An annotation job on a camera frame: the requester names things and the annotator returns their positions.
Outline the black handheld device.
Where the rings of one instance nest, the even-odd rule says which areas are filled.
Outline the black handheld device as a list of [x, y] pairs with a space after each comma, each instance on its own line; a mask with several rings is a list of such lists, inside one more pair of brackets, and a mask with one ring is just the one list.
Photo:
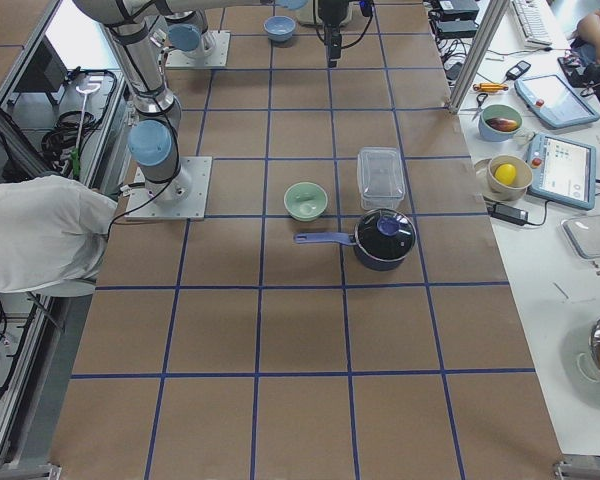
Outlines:
[[529, 71], [531, 64], [521, 60], [510, 67], [505, 73], [506, 81], [515, 81]]

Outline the far teach pendant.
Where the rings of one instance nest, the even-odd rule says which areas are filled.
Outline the far teach pendant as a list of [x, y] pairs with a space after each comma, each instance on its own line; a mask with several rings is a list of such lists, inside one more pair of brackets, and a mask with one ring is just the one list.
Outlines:
[[514, 82], [518, 96], [549, 128], [562, 129], [599, 120], [599, 114], [556, 74], [520, 77]]

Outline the glass pot lid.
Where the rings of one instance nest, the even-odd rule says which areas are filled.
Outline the glass pot lid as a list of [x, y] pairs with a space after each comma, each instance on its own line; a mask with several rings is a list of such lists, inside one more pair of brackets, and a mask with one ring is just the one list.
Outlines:
[[396, 268], [416, 243], [410, 219], [391, 209], [376, 209], [360, 218], [354, 230], [354, 252], [369, 268]]

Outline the yellow lemon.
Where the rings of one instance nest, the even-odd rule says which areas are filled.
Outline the yellow lemon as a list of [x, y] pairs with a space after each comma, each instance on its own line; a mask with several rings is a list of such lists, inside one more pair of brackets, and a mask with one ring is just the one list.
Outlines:
[[517, 176], [517, 168], [512, 163], [502, 163], [493, 172], [494, 178], [505, 186], [511, 186]]

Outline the aluminium frame post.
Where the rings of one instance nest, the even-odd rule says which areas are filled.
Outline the aluminium frame post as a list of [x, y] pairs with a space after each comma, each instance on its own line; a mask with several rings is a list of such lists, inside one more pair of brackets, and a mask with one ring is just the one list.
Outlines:
[[457, 114], [460, 111], [460, 107], [469, 93], [469, 88], [478, 72], [479, 66], [507, 11], [508, 4], [508, 0], [491, 0], [484, 11], [464, 66], [451, 91], [447, 104], [450, 113]]

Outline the green bowl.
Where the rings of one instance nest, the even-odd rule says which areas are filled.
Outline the green bowl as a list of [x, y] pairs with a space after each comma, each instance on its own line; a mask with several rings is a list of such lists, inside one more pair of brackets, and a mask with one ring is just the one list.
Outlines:
[[313, 182], [298, 182], [284, 194], [284, 206], [295, 220], [308, 222], [320, 217], [328, 205], [326, 191]]

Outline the dark blue saucepan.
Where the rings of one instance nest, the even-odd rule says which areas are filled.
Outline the dark blue saucepan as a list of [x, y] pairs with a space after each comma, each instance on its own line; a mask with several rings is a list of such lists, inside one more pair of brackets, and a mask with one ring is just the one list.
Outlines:
[[371, 210], [356, 223], [354, 231], [298, 233], [298, 244], [338, 243], [351, 246], [357, 259], [375, 271], [396, 269], [416, 243], [416, 230], [404, 214], [386, 208]]

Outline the eggplant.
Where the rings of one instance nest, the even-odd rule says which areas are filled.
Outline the eggplant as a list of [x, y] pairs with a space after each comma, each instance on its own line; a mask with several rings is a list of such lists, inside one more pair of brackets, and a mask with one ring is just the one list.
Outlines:
[[500, 132], [514, 132], [519, 128], [519, 122], [514, 119], [504, 117], [492, 117], [485, 120], [490, 128]]

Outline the white keyboard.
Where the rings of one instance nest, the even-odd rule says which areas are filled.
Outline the white keyboard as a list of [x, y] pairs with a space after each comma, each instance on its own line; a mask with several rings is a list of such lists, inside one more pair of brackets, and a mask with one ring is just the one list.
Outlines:
[[527, 47], [549, 47], [552, 37], [548, 33], [538, 3], [533, 0], [511, 0], [510, 11], [514, 17], [522, 42]]

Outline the orange handled tool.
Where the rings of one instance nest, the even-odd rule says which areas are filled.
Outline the orange handled tool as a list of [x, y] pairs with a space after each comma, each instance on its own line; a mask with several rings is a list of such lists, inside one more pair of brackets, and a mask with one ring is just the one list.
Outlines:
[[509, 86], [503, 83], [481, 82], [473, 84], [472, 89], [480, 93], [496, 93], [508, 91]]

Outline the beige bowl with lemon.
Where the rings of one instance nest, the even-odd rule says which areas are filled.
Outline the beige bowl with lemon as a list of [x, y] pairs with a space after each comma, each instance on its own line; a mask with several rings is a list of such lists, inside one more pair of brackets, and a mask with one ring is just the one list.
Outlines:
[[487, 192], [498, 201], [521, 198], [531, 185], [533, 174], [529, 165], [510, 155], [489, 160], [486, 171]]

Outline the person in white shirt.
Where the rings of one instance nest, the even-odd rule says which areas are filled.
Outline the person in white shirt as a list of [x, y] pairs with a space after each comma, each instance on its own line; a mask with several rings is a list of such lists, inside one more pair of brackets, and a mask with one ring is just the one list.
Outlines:
[[0, 183], [0, 293], [96, 277], [116, 208], [61, 176]]

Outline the teach pendant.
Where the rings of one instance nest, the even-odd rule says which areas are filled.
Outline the teach pendant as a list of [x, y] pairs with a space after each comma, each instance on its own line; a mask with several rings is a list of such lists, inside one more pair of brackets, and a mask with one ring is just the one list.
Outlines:
[[514, 82], [518, 96], [549, 128], [562, 129], [599, 120], [599, 114], [556, 74], [520, 77]]
[[572, 208], [595, 206], [596, 148], [574, 140], [537, 133], [526, 161], [532, 172], [527, 193]]

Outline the black power supply box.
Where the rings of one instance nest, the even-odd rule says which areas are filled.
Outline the black power supply box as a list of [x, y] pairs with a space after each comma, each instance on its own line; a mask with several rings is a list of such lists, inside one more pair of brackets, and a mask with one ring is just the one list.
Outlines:
[[446, 16], [476, 18], [479, 6], [474, 0], [443, 0], [438, 5]]

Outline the black power adapter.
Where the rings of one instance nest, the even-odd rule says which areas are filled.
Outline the black power adapter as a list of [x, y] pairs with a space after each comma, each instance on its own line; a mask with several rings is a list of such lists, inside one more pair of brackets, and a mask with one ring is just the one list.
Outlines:
[[528, 212], [503, 203], [493, 203], [487, 207], [487, 211], [492, 218], [505, 221], [518, 226], [528, 224]]

